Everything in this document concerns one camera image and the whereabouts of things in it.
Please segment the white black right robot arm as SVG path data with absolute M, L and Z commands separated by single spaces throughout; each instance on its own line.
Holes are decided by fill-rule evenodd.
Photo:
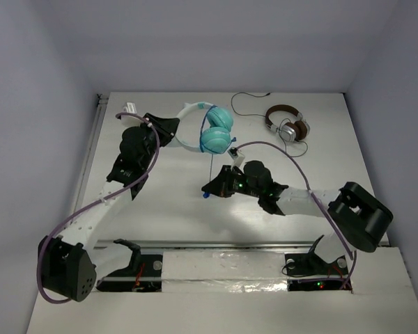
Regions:
M 243 168 L 224 165 L 201 190 L 220 198 L 235 193 L 257 198 L 271 215 L 326 218 L 333 231 L 315 241 L 307 258 L 315 273 L 326 272 L 338 258 L 354 251 L 374 252 L 394 218 L 356 182 L 346 182 L 338 190 L 297 189 L 275 182 L 260 161 L 248 161 Z

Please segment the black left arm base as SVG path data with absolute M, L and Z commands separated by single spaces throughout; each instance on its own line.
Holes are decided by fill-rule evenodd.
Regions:
M 141 247 L 125 239 L 117 239 L 104 249 L 110 249 L 111 257 L 99 264 L 108 264 L 114 270 L 96 282 L 99 292 L 161 292 L 163 253 L 143 252 Z

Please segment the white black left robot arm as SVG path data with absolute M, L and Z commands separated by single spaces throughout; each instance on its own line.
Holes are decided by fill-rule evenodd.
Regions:
M 109 274 L 142 270 L 141 248 L 116 239 L 102 251 L 95 245 L 118 213 L 132 204 L 159 157 L 174 139 L 180 120 L 147 113 L 122 135 L 119 154 L 95 200 L 69 215 L 38 245 L 36 280 L 51 304 L 83 301 Z

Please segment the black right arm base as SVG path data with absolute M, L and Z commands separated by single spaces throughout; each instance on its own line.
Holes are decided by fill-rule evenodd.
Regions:
M 288 253 L 281 273 L 289 279 L 290 291 L 352 291 L 350 274 L 355 266 L 348 266 L 346 252 L 337 236 L 322 235 L 305 253 Z

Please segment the teal white cat-ear headphones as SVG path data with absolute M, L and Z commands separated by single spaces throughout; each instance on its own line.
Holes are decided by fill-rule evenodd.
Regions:
M 181 122 L 197 111 L 205 111 L 199 130 L 199 144 L 190 145 L 176 134 L 179 146 L 195 153 L 224 154 L 237 141 L 236 137 L 231 136 L 234 125 L 231 112 L 209 102 L 196 102 L 186 104 L 176 117 Z

